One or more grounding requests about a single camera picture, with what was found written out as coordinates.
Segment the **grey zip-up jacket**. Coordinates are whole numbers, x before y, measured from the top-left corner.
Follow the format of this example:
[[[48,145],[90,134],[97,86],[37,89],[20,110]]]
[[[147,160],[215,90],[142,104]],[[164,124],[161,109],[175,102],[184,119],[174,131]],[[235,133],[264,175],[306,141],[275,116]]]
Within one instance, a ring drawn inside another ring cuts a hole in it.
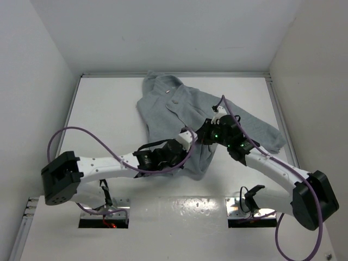
[[[153,71],[143,80],[142,94],[136,107],[146,125],[149,142],[173,139],[184,127],[197,131],[205,119],[213,117],[212,106],[220,101],[217,96],[186,86],[173,75]],[[228,101],[228,106],[241,117],[241,126],[251,139],[268,152],[279,153],[286,144],[279,130],[232,101]]]

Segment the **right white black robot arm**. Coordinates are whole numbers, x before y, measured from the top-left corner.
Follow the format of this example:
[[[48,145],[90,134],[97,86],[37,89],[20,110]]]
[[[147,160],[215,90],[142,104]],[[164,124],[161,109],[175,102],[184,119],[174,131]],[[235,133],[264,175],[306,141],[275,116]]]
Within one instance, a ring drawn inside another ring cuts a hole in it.
[[[244,211],[273,209],[293,216],[304,228],[314,231],[320,221],[326,221],[339,209],[323,172],[310,173],[267,155],[257,142],[247,140],[232,116],[225,115],[216,121],[206,119],[197,135],[199,143],[226,147],[234,160],[261,172],[284,189],[274,191],[265,185],[256,185],[241,199]]]

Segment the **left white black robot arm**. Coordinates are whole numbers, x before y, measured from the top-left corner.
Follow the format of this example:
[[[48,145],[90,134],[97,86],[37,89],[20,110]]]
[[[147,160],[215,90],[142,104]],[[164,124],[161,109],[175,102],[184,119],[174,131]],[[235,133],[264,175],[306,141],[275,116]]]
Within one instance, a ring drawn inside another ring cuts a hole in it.
[[[112,200],[106,180],[160,174],[181,166],[188,155],[192,138],[177,137],[164,141],[153,151],[135,151],[121,156],[87,158],[67,151],[51,161],[41,171],[45,203],[56,206],[68,201],[103,211]]]

